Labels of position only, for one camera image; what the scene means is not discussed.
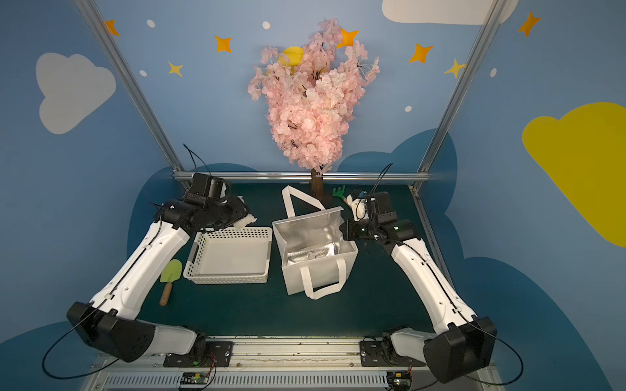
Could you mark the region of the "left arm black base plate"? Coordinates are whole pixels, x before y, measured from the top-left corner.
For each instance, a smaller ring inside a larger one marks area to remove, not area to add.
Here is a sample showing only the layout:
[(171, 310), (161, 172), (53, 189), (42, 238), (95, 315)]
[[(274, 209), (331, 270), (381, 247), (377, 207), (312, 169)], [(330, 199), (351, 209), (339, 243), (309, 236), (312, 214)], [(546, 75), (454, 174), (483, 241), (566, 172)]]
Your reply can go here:
[(164, 368), (228, 368), (234, 343), (232, 341), (206, 340), (194, 346), (186, 355), (168, 354)]

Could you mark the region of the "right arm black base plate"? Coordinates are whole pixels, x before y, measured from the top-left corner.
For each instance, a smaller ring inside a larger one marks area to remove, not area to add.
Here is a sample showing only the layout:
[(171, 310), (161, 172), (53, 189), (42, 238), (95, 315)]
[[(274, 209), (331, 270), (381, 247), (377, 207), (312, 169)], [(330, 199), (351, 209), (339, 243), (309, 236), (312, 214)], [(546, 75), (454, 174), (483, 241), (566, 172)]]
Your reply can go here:
[(393, 347), (382, 340), (366, 338), (359, 343), (361, 365), (373, 367), (424, 367), (425, 363), (398, 355)]

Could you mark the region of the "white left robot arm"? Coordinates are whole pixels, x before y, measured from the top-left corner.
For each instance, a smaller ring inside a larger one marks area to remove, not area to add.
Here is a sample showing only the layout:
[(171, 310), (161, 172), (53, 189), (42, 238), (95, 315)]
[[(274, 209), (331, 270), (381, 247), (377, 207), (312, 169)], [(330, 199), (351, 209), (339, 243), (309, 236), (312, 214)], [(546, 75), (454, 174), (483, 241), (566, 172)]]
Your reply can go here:
[(88, 303), (70, 307), (68, 321), (86, 345), (126, 363), (157, 354), (203, 361), (204, 334), (143, 322), (138, 315), (167, 264), (195, 234), (221, 231), (249, 215), (228, 180), (195, 173), (181, 198), (157, 207), (145, 238), (109, 283)]

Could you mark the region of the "white insulated delivery bag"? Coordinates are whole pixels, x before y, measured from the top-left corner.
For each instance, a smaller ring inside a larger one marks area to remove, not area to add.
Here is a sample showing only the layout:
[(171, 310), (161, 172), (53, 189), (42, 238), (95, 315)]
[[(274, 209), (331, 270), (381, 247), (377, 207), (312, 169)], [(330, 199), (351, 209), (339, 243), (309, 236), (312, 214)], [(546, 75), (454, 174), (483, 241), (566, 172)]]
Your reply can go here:
[(341, 206), (327, 209), (295, 187), (283, 188), (287, 218), (272, 223), (288, 295), (319, 300), (342, 291), (358, 256), (343, 238)]

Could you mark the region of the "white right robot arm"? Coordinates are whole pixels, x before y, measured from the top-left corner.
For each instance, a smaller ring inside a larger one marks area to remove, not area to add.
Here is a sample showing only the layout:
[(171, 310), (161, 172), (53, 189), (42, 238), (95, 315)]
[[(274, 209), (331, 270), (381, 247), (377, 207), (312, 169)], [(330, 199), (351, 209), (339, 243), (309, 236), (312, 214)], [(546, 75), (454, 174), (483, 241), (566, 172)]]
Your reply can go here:
[(353, 216), (342, 223), (344, 239), (380, 244), (408, 277), (430, 316), (433, 332), (397, 328), (384, 336), (394, 355), (425, 363), (446, 384), (487, 367), (497, 328), (479, 318), (443, 276), (409, 220), (399, 219), (388, 192), (353, 192), (346, 198)]

